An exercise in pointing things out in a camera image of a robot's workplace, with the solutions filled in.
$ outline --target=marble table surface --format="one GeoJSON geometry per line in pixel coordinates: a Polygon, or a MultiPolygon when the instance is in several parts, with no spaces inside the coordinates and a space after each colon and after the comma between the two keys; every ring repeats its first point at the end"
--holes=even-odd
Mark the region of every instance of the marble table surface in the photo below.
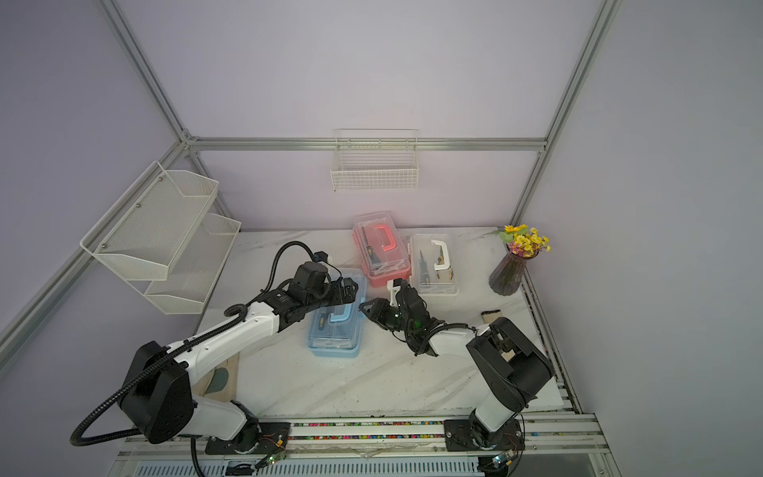
{"type": "MultiPolygon", "coordinates": [[[[505,254],[490,227],[400,229],[411,234],[451,234],[454,271],[461,279],[454,297],[425,297],[429,312],[448,322],[483,324],[480,313],[500,309],[539,349],[542,344],[521,292],[500,296],[488,275],[505,254]]],[[[273,257],[289,240],[323,250],[333,265],[360,268],[351,230],[242,232],[230,252],[199,330],[220,323],[223,310],[249,301],[265,286],[273,257]]],[[[307,260],[300,247],[281,257],[275,283],[294,276],[307,260]]],[[[386,288],[369,288],[367,299],[388,298],[386,288]]],[[[352,359],[316,357],[307,349],[310,317],[262,340],[240,354],[237,400],[258,417],[356,417],[466,415],[489,392],[471,359],[414,356],[404,343],[370,321],[363,324],[360,354],[352,359]]],[[[541,389],[528,411],[562,408],[555,380],[541,389]]]]}

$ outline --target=white mesh shelf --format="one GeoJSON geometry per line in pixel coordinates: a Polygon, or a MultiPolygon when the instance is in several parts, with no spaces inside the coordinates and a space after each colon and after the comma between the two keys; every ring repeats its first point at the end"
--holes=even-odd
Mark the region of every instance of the white mesh shelf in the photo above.
{"type": "Polygon", "coordinates": [[[166,280],[217,196],[217,181],[160,169],[100,243],[83,248],[123,280],[166,280]]]}
{"type": "Polygon", "coordinates": [[[337,192],[415,190],[416,139],[337,139],[331,181],[337,192]]]}
{"type": "Polygon", "coordinates": [[[200,314],[225,264],[241,222],[206,214],[167,280],[143,296],[165,314],[200,314]]]}

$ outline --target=purple glass vase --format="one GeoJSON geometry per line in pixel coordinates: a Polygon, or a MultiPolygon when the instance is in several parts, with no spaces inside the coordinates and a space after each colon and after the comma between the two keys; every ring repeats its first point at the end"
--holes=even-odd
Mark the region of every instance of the purple glass vase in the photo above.
{"type": "Polygon", "coordinates": [[[522,282],[522,273],[529,260],[532,260],[535,255],[527,258],[514,255],[510,251],[506,251],[506,256],[501,260],[501,263],[495,267],[495,270],[490,274],[488,281],[490,282],[490,288],[499,295],[508,296],[517,292],[522,282]]]}

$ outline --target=green leaf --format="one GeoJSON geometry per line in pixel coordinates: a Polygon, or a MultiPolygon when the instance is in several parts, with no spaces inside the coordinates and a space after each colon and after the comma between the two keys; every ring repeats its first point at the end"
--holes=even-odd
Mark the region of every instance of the green leaf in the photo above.
{"type": "Polygon", "coordinates": [[[504,243],[511,243],[514,240],[514,234],[507,234],[505,230],[499,231],[498,236],[504,243]]]}

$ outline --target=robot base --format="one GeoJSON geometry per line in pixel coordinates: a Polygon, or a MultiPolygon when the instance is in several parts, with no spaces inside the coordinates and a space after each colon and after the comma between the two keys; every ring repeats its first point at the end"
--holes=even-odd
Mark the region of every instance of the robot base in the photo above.
{"type": "MultiPolygon", "coordinates": [[[[474,442],[472,424],[469,419],[448,419],[443,422],[443,426],[445,427],[445,448],[448,451],[488,450],[481,448],[474,442]]],[[[498,441],[489,450],[513,450],[515,452],[521,450],[524,444],[521,432],[519,421],[516,419],[506,421],[506,424],[496,431],[495,435],[498,441]]]]}
{"type": "MultiPolygon", "coordinates": [[[[272,450],[276,449],[275,443],[278,442],[278,437],[281,437],[283,444],[281,446],[286,447],[288,442],[288,432],[291,429],[291,424],[288,422],[261,422],[259,423],[259,429],[257,426],[245,427],[241,430],[242,433],[250,434],[251,440],[256,442],[256,445],[247,454],[268,454],[272,450]]],[[[208,456],[238,456],[242,455],[241,452],[236,451],[235,442],[232,440],[222,439],[210,439],[207,441],[207,448],[204,452],[208,456]]]]}

